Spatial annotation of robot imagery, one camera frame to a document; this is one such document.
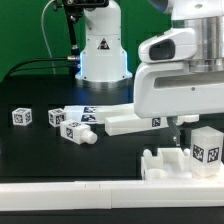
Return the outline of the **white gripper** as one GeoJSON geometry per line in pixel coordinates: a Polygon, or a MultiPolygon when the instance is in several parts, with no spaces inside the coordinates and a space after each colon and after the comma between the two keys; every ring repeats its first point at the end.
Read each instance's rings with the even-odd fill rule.
{"type": "Polygon", "coordinates": [[[224,112],[224,72],[192,72],[189,60],[196,50],[191,28],[172,28],[138,49],[134,111],[141,118],[168,117],[177,146],[181,132],[174,116],[224,112]]]}

